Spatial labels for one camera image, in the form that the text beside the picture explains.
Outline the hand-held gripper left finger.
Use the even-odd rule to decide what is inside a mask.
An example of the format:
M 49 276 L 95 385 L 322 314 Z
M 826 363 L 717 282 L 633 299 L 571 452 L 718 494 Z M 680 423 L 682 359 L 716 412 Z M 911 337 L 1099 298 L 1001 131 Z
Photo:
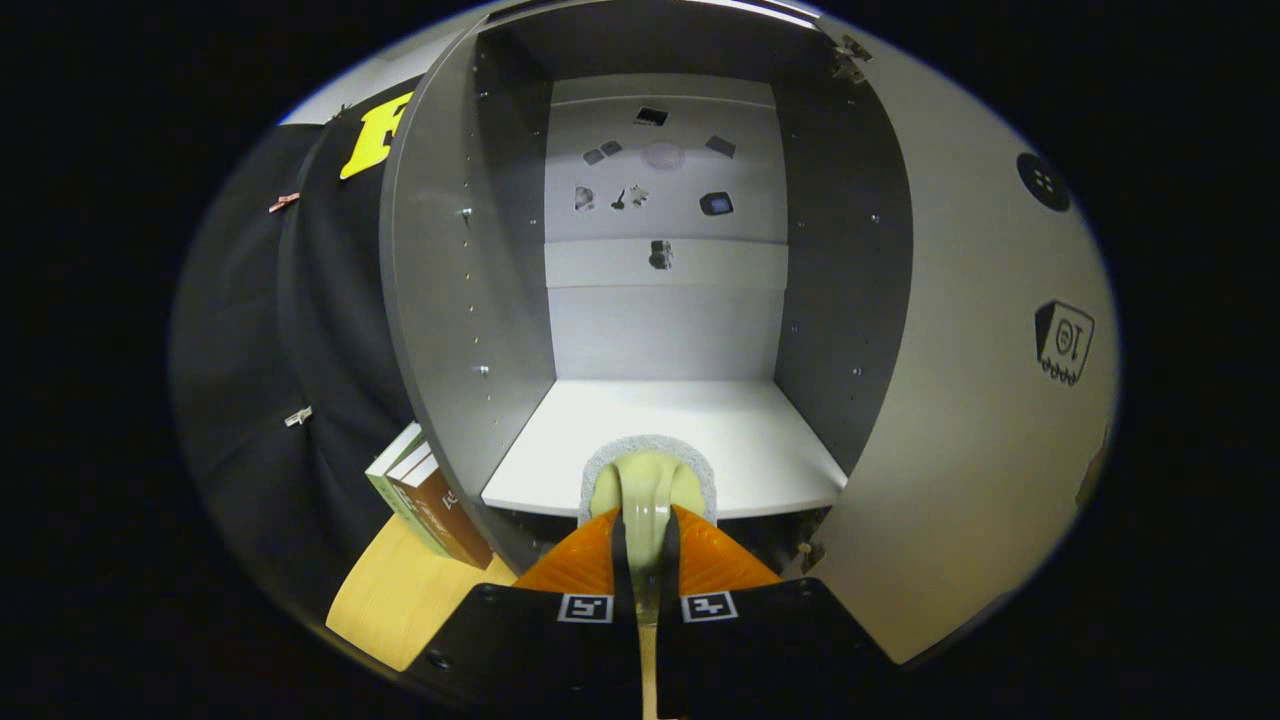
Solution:
M 407 674 L 474 719 L 637 719 L 641 650 L 618 510 L 512 585 L 476 584 Z

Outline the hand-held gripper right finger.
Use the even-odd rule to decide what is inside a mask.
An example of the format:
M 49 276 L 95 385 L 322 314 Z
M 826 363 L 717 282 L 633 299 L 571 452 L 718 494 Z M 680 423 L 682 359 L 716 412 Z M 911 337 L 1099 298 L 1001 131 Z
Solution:
M 780 578 L 684 506 L 659 569 L 660 717 L 854 719 L 896 673 L 823 582 Z

